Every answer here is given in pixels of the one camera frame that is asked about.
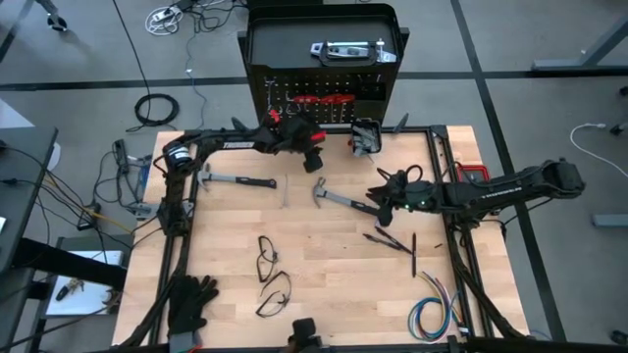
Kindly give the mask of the black desk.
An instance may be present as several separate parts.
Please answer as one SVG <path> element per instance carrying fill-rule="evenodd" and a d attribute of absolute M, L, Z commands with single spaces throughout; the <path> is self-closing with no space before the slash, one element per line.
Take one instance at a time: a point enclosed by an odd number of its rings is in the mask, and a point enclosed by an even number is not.
<path fill-rule="evenodd" d="M 58 135 L 55 127 L 0 128 L 0 274 L 9 270 Z"/>

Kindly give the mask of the black chair base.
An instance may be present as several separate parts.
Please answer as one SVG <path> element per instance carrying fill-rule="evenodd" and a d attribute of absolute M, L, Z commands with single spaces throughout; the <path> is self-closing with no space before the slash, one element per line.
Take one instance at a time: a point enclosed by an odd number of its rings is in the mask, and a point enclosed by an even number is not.
<path fill-rule="evenodd" d="M 59 15 L 59 10 L 52 0 L 34 0 L 39 4 L 47 14 L 48 26 L 59 32 L 65 32 L 68 29 L 66 21 Z"/>

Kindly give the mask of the claw hammer black grip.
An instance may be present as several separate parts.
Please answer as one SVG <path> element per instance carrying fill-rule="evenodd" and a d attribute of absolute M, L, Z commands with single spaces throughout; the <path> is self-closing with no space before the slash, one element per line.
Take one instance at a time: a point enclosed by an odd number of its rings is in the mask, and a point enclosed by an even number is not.
<path fill-rule="evenodd" d="M 327 199 L 372 216 L 377 216 L 379 214 L 379 210 L 374 207 L 328 191 L 324 187 L 325 182 L 326 179 L 320 176 L 312 189 L 313 200 L 317 207 L 320 207 L 319 199 Z"/>
<path fill-rule="evenodd" d="M 207 190 L 206 183 L 209 181 L 224 181 L 249 186 L 267 187 L 272 189 L 277 188 L 277 182 L 273 178 L 261 179 L 248 176 L 230 176 L 215 174 L 211 172 L 209 164 L 205 164 L 204 167 L 197 172 L 196 180 L 198 184 L 205 190 Z"/>

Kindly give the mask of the black plastic hanging bin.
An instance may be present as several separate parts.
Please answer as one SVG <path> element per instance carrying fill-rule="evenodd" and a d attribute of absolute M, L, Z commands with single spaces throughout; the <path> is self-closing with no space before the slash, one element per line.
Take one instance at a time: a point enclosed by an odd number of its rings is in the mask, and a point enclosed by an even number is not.
<path fill-rule="evenodd" d="M 351 124 L 351 146 L 352 146 L 352 152 L 353 152 L 353 137 L 354 137 L 354 132 L 352 130 L 352 128 L 354 126 L 360 126 L 360 127 L 365 127 L 365 128 L 370 128 L 372 129 L 373 134 L 375 135 L 375 137 L 377 138 L 378 141 L 378 149 L 374 150 L 374 152 L 372 154 L 377 154 L 382 150 L 382 130 L 381 130 L 381 124 L 377 121 L 372 121 L 372 120 L 357 120 L 355 122 L 353 122 Z"/>

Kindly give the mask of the grey table leg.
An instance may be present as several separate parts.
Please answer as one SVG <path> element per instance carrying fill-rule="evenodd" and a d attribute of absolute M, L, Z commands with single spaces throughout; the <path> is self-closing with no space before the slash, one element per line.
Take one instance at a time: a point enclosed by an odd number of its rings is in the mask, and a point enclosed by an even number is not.
<path fill-rule="evenodd" d="M 531 66 L 533 71 L 562 72 L 600 72 L 604 70 L 628 70 L 627 65 L 601 65 L 604 59 L 620 42 L 628 37 L 628 15 L 623 16 L 602 34 L 578 58 L 535 60 Z"/>

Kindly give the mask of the silver aluminium spirit level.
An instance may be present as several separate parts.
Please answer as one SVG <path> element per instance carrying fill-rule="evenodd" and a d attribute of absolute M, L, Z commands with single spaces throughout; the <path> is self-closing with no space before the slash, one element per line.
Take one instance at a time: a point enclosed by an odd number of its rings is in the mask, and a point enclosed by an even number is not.
<path fill-rule="evenodd" d="M 394 53 L 385 50 L 385 42 L 376 41 L 326 41 L 315 42 L 310 46 L 310 54 L 319 59 L 333 60 L 370 60 L 376 63 L 395 63 Z"/>

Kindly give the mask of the white paper sheet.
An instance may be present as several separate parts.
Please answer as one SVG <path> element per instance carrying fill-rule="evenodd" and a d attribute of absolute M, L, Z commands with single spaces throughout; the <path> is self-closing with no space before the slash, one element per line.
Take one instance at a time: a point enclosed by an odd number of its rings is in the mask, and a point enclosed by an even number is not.
<path fill-rule="evenodd" d="M 73 251 L 73 254 L 108 265 L 117 266 L 123 264 L 124 258 L 121 250 L 85 250 Z M 109 292 L 110 286 L 96 282 L 83 281 L 84 291 L 77 289 L 73 294 L 68 295 L 62 301 L 56 301 L 56 294 L 70 279 L 70 277 L 64 276 L 55 278 L 52 296 L 45 310 L 46 317 L 87 315 L 104 308 L 106 306 L 105 301 L 111 298 Z"/>

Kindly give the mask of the black aluminium table frame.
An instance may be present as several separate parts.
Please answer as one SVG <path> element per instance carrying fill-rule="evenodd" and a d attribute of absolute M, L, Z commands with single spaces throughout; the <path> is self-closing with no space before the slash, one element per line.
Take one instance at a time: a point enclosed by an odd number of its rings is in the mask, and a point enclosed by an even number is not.
<path fill-rule="evenodd" d="M 401 135 L 406 135 L 406 134 L 423 134 L 425 135 L 427 142 L 426 144 L 430 145 L 430 143 L 436 143 L 436 139 L 439 138 L 444 144 L 444 150 L 450 149 L 450 141 L 449 141 L 449 137 L 448 137 L 448 132 L 447 132 L 447 126 L 443 126 L 443 125 L 433 125 L 433 126 L 411 126 L 406 130 L 402 130 L 401 131 Z M 434 166 L 433 169 L 436 171 L 437 168 L 437 156 L 436 156 L 436 147 L 435 146 L 428 146 L 428 150 L 431 153 L 431 157 L 430 157 L 430 161 L 434 162 Z M 157 168 L 158 166 L 156 165 L 158 161 L 156 160 L 156 158 L 153 160 L 153 165 Z M 189 220 L 190 220 L 190 224 L 191 224 L 191 228 L 190 228 L 190 233 L 189 235 L 183 237 L 183 245 L 181 248 L 181 254 L 180 254 L 180 258 L 179 261 L 177 262 L 177 265 L 175 267 L 174 270 L 174 274 L 173 275 L 168 275 L 168 271 L 170 269 L 170 265 L 171 265 L 171 257 L 172 257 L 172 247 L 174 244 L 174 238 L 175 237 L 168 237 L 166 236 L 167 240 L 166 240 L 166 245 L 165 245 L 165 255 L 163 256 L 163 260 L 164 263 L 161 265 L 162 268 L 160 270 L 160 276 L 159 276 L 159 281 L 158 281 L 158 287 L 157 287 L 157 291 L 156 291 L 156 299 L 155 299 L 155 303 L 153 304 L 153 306 L 151 307 L 151 310 L 153 310 L 150 315 L 155 315 L 155 317 L 153 319 L 150 319 L 147 314 L 147 317 L 145 319 L 148 320 L 148 324 L 149 324 L 149 343 L 150 345 L 145 346 L 145 347 L 141 347 L 142 349 L 146 349 L 146 352 L 150 352 L 150 353 L 168 353 L 169 352 L 169 344 L 157 344 L 157 334 L 160 332 L 160 327 L 161 327 L 161 321 L 162 321 L 162 314 L 163 314 L 163 310 L 164 310 L 164 306 L 166 304 L 167 299 L 169 299 L 169 295 L 170 295 L 170 291 L 172 290 L 172 288 L 174 287 L 175 283 L 176 283 L 176 279 L 177 277 L 180 277 L 182 275 L 185 274 L 186 272 L 186 266 L 187 266 L 187 256 L 189 253 L 189 246 L 190 246 L 190 235 L 191 235 L 191 230 L 192 230 L 192 223 L 193 223 L 193 212 L 195 209 L 195 198 L 196 198 L 196 193 L 197 191 L 196 186 L 192 186 L 192 190 L 191 190 L 191 196 L 189 196 L 188 198 L 183 198 L 183 208 L 185 210 L 187 210 L 187 214 L 189 216 Z M 153 216 L 149 216 L 149 218 L 154 218 L 157 219 L 156 217 L 156 212 L 157 209 L 159 207 L 159 204 L 156 205 L 156 209 L 154 210 L 154 215 Z M 452 350 L 450 349 L 448 343 L 444 343 L 444 344 L 436 344 L 436 348 L 429 348 L 427 343 L 424 344 L 393 344 L 393 345 L 370 345 L 370 346 L 365 346 L 370 350 L 381 350 L 384 349 L 384 351 L 386 351 L 387 349 L 390 349 L 390 352 L 393 352 L 393 348 L 396 349 L 396 351 L 398 352 L 403 352 L 403 350 L 401 350 L 402 347 L 409 347 L 409 351 L 407 352 L 411 352 L 413 350 L 416 350 L 416 352 L 442 352 L 442 353 L 450 353 L 452 352 Z M 201 348 L 198 352 L 199 353 L 279 353 L 280 352 L 280 348 L 281 347 L 270 347 L 270 346 L 260 346 L 260 347 L 236 347 L 236 348 Z"/>

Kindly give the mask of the black pegboard tool cart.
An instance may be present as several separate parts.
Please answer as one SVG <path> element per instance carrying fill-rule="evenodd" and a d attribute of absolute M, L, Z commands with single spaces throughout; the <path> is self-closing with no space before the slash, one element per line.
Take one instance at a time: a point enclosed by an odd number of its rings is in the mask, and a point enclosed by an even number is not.
<path fill-rule="evenodd" d="M 409 30 L 399 25 L 395 9 L 384 3 L 266 6 L 250 10 L 246 31 L 238 45 L 248 79 L 256 118 L 267 118 L 265 78 L 275 76 L 282 115 L 310 113 L 320 125 L 356 120 L 382 122 L 397 79 Z M 323 41 L 385 42 L 395 63 L 327 67 L 310 54 Z M 349 104 L 324 105 L 330 94 L 353 94 Z M 318 97 L 314 104 L 296 104 L 295 96 Z"/>

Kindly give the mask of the black power strip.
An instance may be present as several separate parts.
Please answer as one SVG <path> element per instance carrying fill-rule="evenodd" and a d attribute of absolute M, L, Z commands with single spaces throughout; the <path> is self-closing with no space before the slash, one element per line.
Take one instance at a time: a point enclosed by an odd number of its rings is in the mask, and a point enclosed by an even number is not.
<path fill-rule="evenodd" d="M 130 164 L 126 144 L 122 139 L 118 139 L 113 143 L 113 152 L 120 173 L 126 175 L 130 171 Z"/>

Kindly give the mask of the clear safety glasses black frame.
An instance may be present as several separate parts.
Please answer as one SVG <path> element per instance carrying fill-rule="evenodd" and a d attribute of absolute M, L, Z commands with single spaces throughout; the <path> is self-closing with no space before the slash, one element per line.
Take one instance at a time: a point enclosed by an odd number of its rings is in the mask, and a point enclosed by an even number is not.
<path fill-rule="evenodd" d="M 288 305 L 291 295 L 290 275 L 284 271 L 277 272 L 262 287 L 260 292 L 262 302 L 255 310 L 255 315 L 262 319 L 278 315 Z"/>
<path fill-rule="evenodd" d="M 257 238 L 259 254 L 256 258 L 256 272 L 261 283 L 266 282 L 274 274 L 275 267 L 279 262 L 279 254 L 275 250 L 274 244 L 266 235 Z"/>

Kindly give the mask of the black work glove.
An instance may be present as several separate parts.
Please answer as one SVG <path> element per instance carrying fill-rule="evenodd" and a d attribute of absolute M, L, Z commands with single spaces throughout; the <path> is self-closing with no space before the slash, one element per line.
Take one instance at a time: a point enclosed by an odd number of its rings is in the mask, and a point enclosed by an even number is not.
<path fill-rule="evenodd" d="M 169 297 L 169 353 L 190 353 L 199 346 L 197 331 L 207 324 L 203 309 L 219 293 L 217 281 L 210 276 L 177 277 Z"/>

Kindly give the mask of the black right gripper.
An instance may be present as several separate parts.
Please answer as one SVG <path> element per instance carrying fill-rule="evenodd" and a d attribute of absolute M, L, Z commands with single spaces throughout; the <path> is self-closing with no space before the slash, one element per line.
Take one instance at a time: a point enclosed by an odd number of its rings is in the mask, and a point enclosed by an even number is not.
<path fill-rule="evenodd" d="M 393 220 L 393 209 L 408 212 L 432 212 L 435 210 L 437 185 L 422 179 L 421 166 L 410 166 L 391 174 L 382 168 L 377 173 L 386 181 L 382 186 L 367 189 L 366 196 L 375 199 L 379 206 L 378 222 L 387 227 Z"/>

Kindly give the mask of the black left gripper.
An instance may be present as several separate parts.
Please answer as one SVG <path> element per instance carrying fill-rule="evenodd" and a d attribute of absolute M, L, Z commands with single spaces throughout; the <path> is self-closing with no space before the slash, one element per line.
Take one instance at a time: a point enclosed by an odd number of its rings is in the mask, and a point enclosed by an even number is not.
<path fill-rule="evenodd" d="M 323 167 L 320 144 L 325 141 L 327 131 L 318 126 L 317 118 L 310 113 L 303 116 L 271 116 L 267 119 L 267 127 L 274 136 L 269 145 L 269 153 L 289 152 L 303 154 L 303 167 L 307 173 L 314 173 Z"/>

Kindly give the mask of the bunch of keys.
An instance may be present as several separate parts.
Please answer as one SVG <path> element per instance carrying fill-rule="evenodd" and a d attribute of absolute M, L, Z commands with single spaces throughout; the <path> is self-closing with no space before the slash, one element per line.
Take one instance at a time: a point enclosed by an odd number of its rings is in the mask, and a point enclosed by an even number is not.
<path fill-rule="evenodd" d="M 72 277 L 65 283 L 55 296 L 56 301 L 62 301 L 68 295 L 73 294 L 77 289 L 84 291 L 84 282 L 82 279 Z"/>

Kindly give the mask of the grey table foot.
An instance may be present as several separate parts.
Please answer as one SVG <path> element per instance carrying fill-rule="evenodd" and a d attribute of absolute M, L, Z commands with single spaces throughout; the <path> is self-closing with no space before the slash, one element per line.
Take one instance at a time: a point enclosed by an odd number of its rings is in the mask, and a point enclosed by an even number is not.
<path fill-rule="evenodd" d="M 595 227 L 628 227 L 628 214 L 594 214 Z"/>

